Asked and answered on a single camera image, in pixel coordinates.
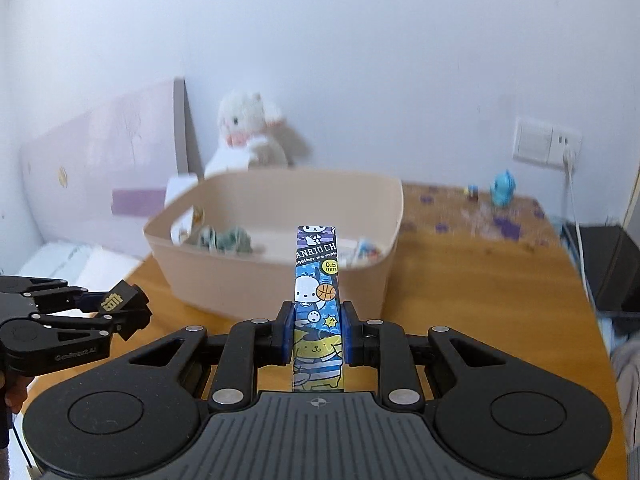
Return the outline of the person's hand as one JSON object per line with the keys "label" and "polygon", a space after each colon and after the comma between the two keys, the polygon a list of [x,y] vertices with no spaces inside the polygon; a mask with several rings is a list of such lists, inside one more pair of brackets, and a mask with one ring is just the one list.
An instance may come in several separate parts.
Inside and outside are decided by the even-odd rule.
{"label": "person's hand", "polygon": [[3,402],[13,414],[22,410],[23,404],[28,398],[28,388],[33,381],[34,378],[30,376],[21,376],[14,372],[6,372],[1,375]]}

